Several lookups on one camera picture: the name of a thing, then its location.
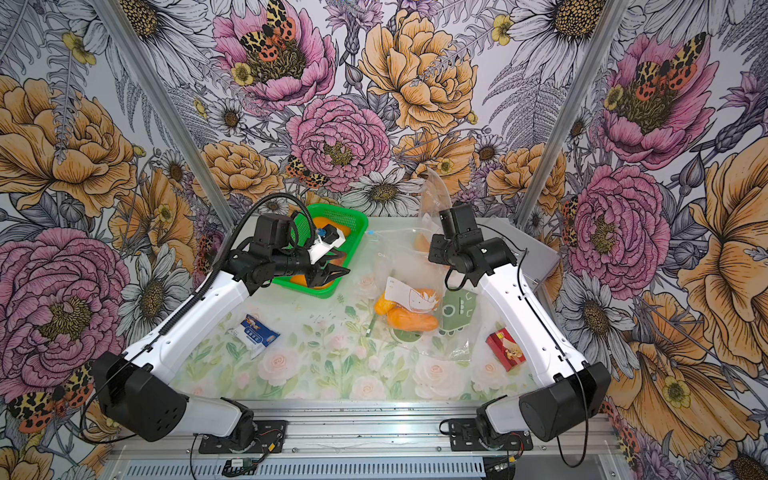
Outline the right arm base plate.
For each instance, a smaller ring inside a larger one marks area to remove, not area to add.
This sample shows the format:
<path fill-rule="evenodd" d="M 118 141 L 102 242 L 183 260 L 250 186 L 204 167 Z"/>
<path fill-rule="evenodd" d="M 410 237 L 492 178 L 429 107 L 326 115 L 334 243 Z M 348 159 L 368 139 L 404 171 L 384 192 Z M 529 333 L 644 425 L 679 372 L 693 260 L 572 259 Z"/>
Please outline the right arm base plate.
<path fill-rule="evenodd" d="M 532 437 L 527 431 L 498 434 L 480 419 L 452 418 L 440 422 L 440 434 L 449 438 L 454 452 L 499 451 L 522 454 L 533 449 Z"/>

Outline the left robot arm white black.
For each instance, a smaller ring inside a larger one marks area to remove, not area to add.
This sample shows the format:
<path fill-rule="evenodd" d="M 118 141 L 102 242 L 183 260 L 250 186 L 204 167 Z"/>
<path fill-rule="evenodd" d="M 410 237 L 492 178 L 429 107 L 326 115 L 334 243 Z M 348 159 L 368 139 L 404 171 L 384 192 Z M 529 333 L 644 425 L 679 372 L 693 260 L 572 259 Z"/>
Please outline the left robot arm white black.
<path fill-rule="evenodd" d="M 302 275 L 310 287 L 348 274 L 335 264 L 347 236 L 332 224 L 319 227 L 297 197 L 285 194 L 309 228 L 301 237 L 293 217 L 259 213 L 252 235 L 241 239 L 246 219 L 225 236 L 203 283 L 144 337 L 120 354 L 105 353 L 92 364 L 91 401 L 107 418 L 147 442 L 171 435 L 206 435 L 242 451 L 256 439 L 253 412 L 230 399 L 189 396 L 171 383 L 190 353 L 224 316 L 279 277 Z"/>

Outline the clear zip-top bag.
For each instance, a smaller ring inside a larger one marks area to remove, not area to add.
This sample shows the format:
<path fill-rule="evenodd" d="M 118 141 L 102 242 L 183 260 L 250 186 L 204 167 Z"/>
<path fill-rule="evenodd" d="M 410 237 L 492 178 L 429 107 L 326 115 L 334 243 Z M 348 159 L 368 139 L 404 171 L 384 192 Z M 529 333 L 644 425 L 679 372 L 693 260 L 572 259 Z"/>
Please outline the clear zip-top bag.
<path fill-rule="evenodd" d="M 418 178 L 424 183 L 420 194 L 414 247 L 419 252 L 428 253 L 432 236 L 443 233 L 440 212 L 451 208 L 453 202 L 445 182 L 434 170 L 427 168 L 418 174 Z"/>
<path fill-rule="evenodd" d="M 446 287 L 448 268 L 431 263 L 428 253 L 415 249 L 416 235 L 416 228 L 366 233 L 360 263 L 355 266 L 358 291 L 368 308 L 362 335 L 382 346 L 408 349 L 438 360 L 468 361 L 476 334 L 477 295 Z M 374 311 L 382 294 L 400 308 L 434 315 L 439 327 L 429 332 L 390 327 L 386 316 Z"/>

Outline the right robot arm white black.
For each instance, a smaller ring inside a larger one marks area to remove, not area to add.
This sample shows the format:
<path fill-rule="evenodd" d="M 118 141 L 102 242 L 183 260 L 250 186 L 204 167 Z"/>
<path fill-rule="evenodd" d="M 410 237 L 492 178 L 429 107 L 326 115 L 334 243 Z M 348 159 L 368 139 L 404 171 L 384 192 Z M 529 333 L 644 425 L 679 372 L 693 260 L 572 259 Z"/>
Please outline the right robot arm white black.
<path fill-rule="evenodd" d="M 439 213 L 442 230 L 432 236 L 428 259 L 461 274 L 499 314 L 503 328 L 520 347 L 536 388 L 513 399 L 503 395 L 476 410 L 479 443 L 489 451 L 523 453 L 524 430 L 542 442 L 558 441 L 572 428 L 587 426 L 607 393 L 611 375 L 601 362 L 590 362 L 560 331 L 523 275 L 528 250 L 496 231 L 484 236 L 473 208 L 458 204 Z"/>

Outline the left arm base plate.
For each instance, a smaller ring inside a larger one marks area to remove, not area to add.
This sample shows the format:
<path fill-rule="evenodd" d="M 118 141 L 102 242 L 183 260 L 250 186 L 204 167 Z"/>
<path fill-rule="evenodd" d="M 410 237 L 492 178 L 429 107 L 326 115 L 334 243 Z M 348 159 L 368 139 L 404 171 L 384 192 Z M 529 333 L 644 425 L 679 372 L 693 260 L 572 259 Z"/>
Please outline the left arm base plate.
<path fill-rule="evenodd" d="M 280 453 L 287 426 L 284 420 L 254 420 L 250 425 L 237 427 L 227 437 L 203 435 L 198 452 L 203 455 Z"/>

